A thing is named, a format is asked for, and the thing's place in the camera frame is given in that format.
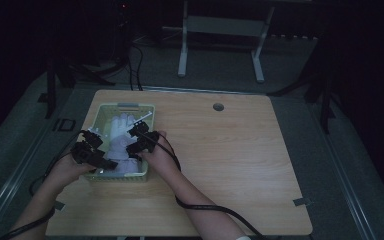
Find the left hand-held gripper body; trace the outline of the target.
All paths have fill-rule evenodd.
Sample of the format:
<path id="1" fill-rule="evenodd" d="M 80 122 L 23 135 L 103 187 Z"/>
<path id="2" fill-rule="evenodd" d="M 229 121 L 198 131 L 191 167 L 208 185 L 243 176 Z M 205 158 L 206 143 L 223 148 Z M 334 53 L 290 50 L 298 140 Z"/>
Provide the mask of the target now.
<path id="1" fill-rule="evenodd" d="M 70 150 L 73 159 L 78 164 L 88 163 L 93 165 L 95 152 L 85 141 L 76 142 Z"/>

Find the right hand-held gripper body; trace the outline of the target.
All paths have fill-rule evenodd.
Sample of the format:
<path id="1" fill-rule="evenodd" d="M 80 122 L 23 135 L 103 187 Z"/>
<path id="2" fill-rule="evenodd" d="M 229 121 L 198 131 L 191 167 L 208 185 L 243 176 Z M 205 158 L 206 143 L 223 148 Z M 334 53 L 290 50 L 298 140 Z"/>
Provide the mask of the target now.
<path id="1" fill-rule="evenodd" d="M 137 137 L 136 152 L 139 153 L 147 150 L 152 153 L 159 140 L 159 133 L 157 131 L 145 133 L 138 132 Z"/>

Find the large lavender grey work glove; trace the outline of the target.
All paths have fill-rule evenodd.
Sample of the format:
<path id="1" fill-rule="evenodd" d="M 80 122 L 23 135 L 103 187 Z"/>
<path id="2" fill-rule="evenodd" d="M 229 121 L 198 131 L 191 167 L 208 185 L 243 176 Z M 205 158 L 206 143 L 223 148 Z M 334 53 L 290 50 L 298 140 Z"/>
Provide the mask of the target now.
<path id="1" fill-rule="evenodd" d="M 132 128 L 135 118 L 122 113 L 111 120 L 110 142 L 107 158 L 118 163 L 115 171 L 120 174 L 138 173 L 138 160 L 129 156 L 126 148 L 136 142 L 128 131 Z"/>

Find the pale green plastic basket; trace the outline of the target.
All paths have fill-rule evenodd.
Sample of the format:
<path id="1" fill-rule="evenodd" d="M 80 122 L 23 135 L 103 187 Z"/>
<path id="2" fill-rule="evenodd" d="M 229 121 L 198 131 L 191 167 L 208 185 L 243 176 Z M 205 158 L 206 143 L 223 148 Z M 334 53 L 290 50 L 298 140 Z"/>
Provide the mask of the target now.
<path id="1" fill-rule="evenodd" d="M 111 120 L 114 116 L 122 113 L 132 115 L 135 118 L 133 122 L 143 121 L 149 126 L 149 131 L 153 131 L 155 107 L 150 104 L 139 103 L 106 103 L 98 107 L 95 119 L 88 125 L 88 130 L 98 134 L 103 144 L 99 150 L 104 152 L 104 158 L 107 158 L 110 142 Z M 120 174 L 114 170 L 97 169 L 94 173 L 85 174 L 89 181 L 119 181 L 119 182 L 145 182 L 148 177 L 148 163 L 145 160 L 138 160 L 139 172 L 131 174 Z"/>

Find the person's right hand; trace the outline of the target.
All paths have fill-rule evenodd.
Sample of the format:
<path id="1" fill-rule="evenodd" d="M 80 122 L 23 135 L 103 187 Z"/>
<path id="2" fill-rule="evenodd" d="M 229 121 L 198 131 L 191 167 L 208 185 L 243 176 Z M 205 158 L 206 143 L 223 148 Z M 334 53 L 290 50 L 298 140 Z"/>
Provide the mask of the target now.
<path id="1" fill-rule="evenodd" d="M 174 160 L 174 151 L 164 131 L 159 131 L 159 139 L 153 152 L 140 152 L 139 156 L 145 159 L 165 181 L 173 181 L 180 174 Z"/>

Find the person's left hand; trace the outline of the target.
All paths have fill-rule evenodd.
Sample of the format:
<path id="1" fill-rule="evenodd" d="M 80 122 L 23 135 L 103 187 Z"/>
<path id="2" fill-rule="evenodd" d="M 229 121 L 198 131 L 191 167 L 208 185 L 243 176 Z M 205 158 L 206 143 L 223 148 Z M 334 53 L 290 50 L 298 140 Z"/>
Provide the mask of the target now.
<path id="1" fill-rule="evenodd" d="M 71 154 L 67 154 L 54 165 L 49 179 L 55 186 L 65 187 L 91 170 L 95 170 L 95 167 L 87 163 L 77 163 Z"/>

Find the black tripod stand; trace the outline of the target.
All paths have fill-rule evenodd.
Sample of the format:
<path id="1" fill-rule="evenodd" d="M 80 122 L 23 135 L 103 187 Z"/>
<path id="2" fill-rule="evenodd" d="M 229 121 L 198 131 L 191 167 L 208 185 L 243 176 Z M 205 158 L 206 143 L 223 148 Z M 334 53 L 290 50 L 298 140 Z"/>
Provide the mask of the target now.
<path id="1" fill-rule="evenodd" d="M 103 79 L 98 73 L 67 57 L 49 57 L 46 62 L 46 92 L 42 93 L 39 102 L 47 105 L 45 118 L 50 119 L 56 109 L 56 79 L 63 87 L 73 88 L 76 81 L 72 72 L 77 71 L 92 82 L 114 86 L 114 83 Z"/>
<path id="2" fill-rule="evenodd" d="M 334 42 L 326 34 L 322 35 L 305 63 L 298 79 L 292 84 L 267 93 L 267 96 L 280 97 L 304 85 L 309 85 L 304 100 L 315 103 L 321 99 L 320 126 L 325 134 L 329 133 L 330 98 L 337 56 L 332 49 Z"/>

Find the white metal stand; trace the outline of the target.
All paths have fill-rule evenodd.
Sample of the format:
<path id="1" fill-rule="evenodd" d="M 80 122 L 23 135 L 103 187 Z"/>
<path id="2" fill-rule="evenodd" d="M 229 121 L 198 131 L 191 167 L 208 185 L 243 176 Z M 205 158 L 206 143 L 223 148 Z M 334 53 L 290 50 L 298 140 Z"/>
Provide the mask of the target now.
<path id="1" fill-rule="evenodd" d="M 177 75 L 179 77 L 186 76 L 188 60 L 188 34 L 190 32 L 256 37 L 259 39 L 258 45 L 250 52 L 250 54 L 256 82 L 263 83 L 265 81 L 265 77 L 263 74 L 262 64 L 260 62 L 260 55 L 264 42 L 268 36 L 268 30 L 275 8 L 270 7 L 265 20 L 258 21 L 190 15 L 188 5 L 189 1 L 183 0 L 182 43 Z"/>

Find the black square floor frame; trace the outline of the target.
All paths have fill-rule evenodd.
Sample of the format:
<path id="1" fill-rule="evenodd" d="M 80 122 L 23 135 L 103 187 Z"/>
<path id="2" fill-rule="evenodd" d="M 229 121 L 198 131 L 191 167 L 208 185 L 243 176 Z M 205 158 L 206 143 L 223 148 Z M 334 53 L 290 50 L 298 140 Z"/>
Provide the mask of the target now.
<path id="1" fill-rule="evenodd" d="M 73 131 L 76 125 L 76 121 L 74 119 L 60 119 L 56 130 L 61 132 L 70 132 Z"/>

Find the metal floor rail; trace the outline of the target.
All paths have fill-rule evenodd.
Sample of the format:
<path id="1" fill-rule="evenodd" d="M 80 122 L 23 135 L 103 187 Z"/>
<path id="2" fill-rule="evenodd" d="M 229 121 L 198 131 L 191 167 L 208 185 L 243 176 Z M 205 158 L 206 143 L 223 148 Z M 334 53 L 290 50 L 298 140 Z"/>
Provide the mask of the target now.
<path id="1" fill-rule="evenodd" d="M 356 224 L 357 230 L 362 240 L 377 240 L 371 227 L 366 213 L 362 208 L 361 202 L 351 184 L 351 181 L 345 171 L 340 156 L 333 145 L 333 142 L 329 135 L 323 136 L 323 141 L 327 146 L 330 159 L 333 164 L 335 175 L 338 179 L 340 188 L 343 192 L 344 198 L 347 202 L 348 208 L 352 215 L 352 218 Z"/>
<path id="2" fill-rule="evenodd" d="M 26 129 L 0 129 L 0 221 L 28 175 L 33 158 L 52 129 L 44 122 Z"/>

